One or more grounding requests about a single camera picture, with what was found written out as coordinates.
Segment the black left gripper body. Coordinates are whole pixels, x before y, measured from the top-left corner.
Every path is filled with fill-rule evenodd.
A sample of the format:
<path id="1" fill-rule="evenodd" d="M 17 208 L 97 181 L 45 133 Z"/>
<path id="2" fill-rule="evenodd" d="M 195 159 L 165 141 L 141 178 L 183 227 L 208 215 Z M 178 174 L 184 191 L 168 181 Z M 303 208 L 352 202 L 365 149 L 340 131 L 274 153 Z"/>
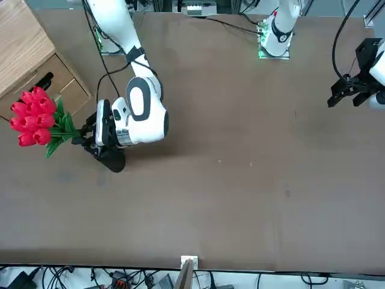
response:
<path id="1" fill-rule="evenodd" d="M 375 62 L 380 45 L 381 38 L 365 38 L 356 48 L 359 73 L 352 78 L 346 75 L 349 82 L 348 90 L 365 90 L 379 86 L 379 82 L 369 73 L 369 70 Z"/>

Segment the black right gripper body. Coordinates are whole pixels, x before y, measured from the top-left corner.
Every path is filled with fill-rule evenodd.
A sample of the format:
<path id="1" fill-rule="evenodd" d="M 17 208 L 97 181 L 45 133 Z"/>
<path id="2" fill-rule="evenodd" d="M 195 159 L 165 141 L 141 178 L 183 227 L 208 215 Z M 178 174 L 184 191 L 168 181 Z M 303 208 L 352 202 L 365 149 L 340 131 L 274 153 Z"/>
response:
<path id="1" fill-rule="evenodd" d="M 100 117 L 96 121 L 96 144 L 115 146 L 117 144 L 116 126 L 110 117 Z"/>

